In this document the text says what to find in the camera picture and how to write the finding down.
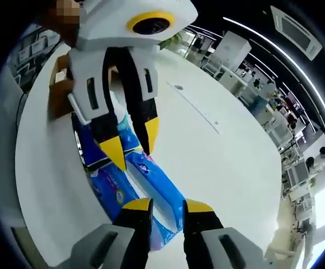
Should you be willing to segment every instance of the ceiling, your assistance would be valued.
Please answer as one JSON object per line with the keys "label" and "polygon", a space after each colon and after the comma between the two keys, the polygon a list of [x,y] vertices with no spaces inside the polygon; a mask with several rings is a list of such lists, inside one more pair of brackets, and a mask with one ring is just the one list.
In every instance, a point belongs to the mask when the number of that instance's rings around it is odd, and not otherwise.
{"label": "ceiling", "polygon": [[[198,27],[223,36],[228,30],[250,40],[251,53],[264,62],[278,75],[276,82],[284,82],[297,96],[309,117],[322,127],[325,132],[325,1],[323,4],[312,1],[246,1],[240,0],[226,3],[225,1],[191,0],[198,10],[198,18],[193,23]],[[270,6],[273,5],[293,17],[308,29],[323,45],[323,49],[313,61],[310,61],[293,43],[275,30]],[[282,48],[311,79],[313,86],[306,78],[283,56],[277,49],[256,34],[234,23],[224,20],[227,17],[237,21],[263,36]],[[252,64],[258,63],[251,56],[246,60]]]}

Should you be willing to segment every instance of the yellow camera ring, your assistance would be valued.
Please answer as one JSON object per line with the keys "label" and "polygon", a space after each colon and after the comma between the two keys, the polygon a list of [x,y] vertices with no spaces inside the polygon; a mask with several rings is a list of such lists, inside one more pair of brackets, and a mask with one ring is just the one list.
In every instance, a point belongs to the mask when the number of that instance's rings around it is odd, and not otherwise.
{"label": "yellow camera ring", "polygon": [[130,31],[141,35],[153,35],[165,31],[175,22],[174,15],[164,11],[140,14],[127,23]]}

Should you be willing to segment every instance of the white robot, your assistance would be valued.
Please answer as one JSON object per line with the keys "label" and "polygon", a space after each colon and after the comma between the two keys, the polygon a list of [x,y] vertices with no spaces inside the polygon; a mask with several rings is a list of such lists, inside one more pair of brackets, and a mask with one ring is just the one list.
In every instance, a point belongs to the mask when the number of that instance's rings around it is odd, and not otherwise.
{"label": "white robot", "polygon": [[76,47],[69,52],[75,85],[68,98],[80,122],[91,125],[100,149],[126,170],[108,68],[119,71],[134,131],[149,155],[159,126],[157,45],[191,24],[197,11],[190,0],[86,0],[83,11]]}

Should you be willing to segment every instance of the person's hand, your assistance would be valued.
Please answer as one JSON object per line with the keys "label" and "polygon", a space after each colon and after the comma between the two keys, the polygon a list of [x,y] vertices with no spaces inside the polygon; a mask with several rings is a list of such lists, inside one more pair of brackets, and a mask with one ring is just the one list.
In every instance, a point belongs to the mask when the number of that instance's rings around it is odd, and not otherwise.
{"label": "person's hand", "polygon": [[55,5],[36,18],[36,23],[61,35],[62,40],[74,47],[77,42],[80,5],[74,0],[56,0]]}

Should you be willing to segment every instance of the round table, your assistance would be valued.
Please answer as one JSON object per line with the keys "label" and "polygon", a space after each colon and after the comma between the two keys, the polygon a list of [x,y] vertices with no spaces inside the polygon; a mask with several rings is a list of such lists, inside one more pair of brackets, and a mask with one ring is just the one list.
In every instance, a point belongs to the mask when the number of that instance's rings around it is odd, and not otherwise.
{"label": "round table", "polygon": [[[70,115],[51,120],[49,79],[61,45],[37,77],[21,117],[16,145],[17,192],[42,257],[57,266],[72,246],[110,223],[81,165]],[[281,159],[269,136],[222,85],[182,57],[158,53],[159,135],[152,157],[185,197],[210,205],[265,251],[277,229]],[[171,85],[179,85],[188,102]],[[217,132],[203,114],[219,125]],[[146,268],[187,268],[183,233],[151,252]]]}

